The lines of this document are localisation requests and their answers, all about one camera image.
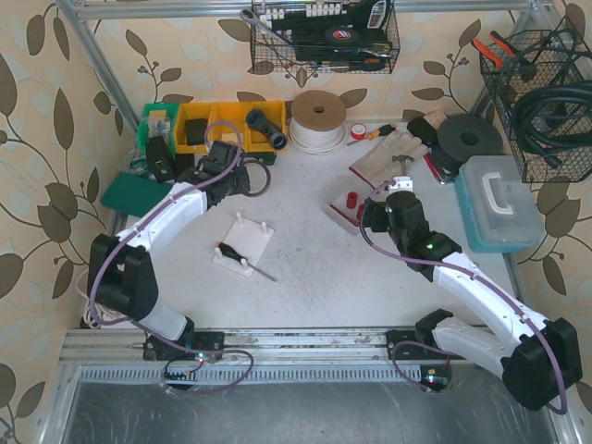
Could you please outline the white peg base plate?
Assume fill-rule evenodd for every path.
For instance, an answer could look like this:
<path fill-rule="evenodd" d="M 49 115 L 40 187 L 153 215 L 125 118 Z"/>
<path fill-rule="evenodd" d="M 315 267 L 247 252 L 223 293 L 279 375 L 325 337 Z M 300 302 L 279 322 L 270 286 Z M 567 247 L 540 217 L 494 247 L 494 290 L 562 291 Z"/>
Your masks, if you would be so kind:
<path fill-rule="evenodd" d="M 274 234 L 275 230 L 266 222 L 252 221 L 237 212 L 235 221 L 222 242 L 244 257 L 247 265 L 226 257 L 218 246 L 215 247 L 212 262 L 235 274 L 250 278 L 255 272 L 251 265 L 258 265 Z"/>

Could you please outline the large black orange screwdriver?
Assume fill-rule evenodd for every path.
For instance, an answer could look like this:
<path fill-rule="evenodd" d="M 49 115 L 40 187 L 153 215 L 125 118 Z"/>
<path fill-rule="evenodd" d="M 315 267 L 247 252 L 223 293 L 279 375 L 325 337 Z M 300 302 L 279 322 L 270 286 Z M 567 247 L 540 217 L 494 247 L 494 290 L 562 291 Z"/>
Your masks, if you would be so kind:
<path fill-rule="evenodd" d="M 220 250 L 221 254 L 228 259 L 231 259 L 241 265 L 246 265 L 248 268 L 251 268 L 261 276 L 269 279 L 272 282 L 276 282 L 277 280 L 272 277 L 271 275 L 267 274 L 264 270 L 260 269 L 259 267 L 251 264 L 246 257 L 238 253 L 233 247 L 229 246 L 224 242 L 219 242 L 217 248 Z"/>

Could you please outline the large red spring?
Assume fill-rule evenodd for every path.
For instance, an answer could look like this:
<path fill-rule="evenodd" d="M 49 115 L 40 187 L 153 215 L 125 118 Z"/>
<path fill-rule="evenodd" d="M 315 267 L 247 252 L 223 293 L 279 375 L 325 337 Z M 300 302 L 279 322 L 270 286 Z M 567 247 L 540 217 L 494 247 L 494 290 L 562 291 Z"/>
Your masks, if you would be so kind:
<path fill-rule="evenodd" d="M 331 206 L 331 208 L 337 214 L 339 214 L 341 217 L 343 217 L 346 221 L 348 221 L 351 225 L 353 225 L 354 227 L 359 227 L 359 220 L 357 218 L 354 218 L 354 217 L 351 217 L 351 216 L 347 215 L 346 213 L 344 213 L 343 211 L 341 211 L 337 207 Z"/>

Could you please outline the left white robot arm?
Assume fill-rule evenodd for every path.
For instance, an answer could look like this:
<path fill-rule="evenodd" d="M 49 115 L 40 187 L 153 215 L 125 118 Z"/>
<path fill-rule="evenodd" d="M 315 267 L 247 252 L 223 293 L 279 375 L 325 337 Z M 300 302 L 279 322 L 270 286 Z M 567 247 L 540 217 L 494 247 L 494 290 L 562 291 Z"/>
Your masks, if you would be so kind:
<path fill-rule="evenodd" d="M 132 228 L 93 240 L 87 284 L 91 312 L 100 304 L 142 329 L 156 359 L 193 358 L 194 322 L 159 295 L 153 258 L 194 219 L 226 197 L 249 190 L 241 148 L 212 142 L 198 166 L 185 171 Z"/>

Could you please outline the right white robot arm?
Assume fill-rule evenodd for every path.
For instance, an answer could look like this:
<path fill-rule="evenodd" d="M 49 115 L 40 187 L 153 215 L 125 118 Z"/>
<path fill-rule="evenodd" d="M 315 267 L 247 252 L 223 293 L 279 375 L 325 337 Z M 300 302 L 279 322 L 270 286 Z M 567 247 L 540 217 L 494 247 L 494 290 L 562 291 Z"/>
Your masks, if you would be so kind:
<path fill-rule="evenodd" d="M 568 412 L 567 390 L 583 376 L 575 327 L 527 307 L 485 275 L 447 235 L 430 229 L 420 200 L 411 191 L 391 191 L 383 202 L 364 201 L 360 231 L 387 233 L 398 251 L 393 258 L 455 295 L 487 326 L 472 327 L 445 309 L 421 318 L 402 348 L 458 356 L 498 377 L 510 395 L 530 411 Z"/>

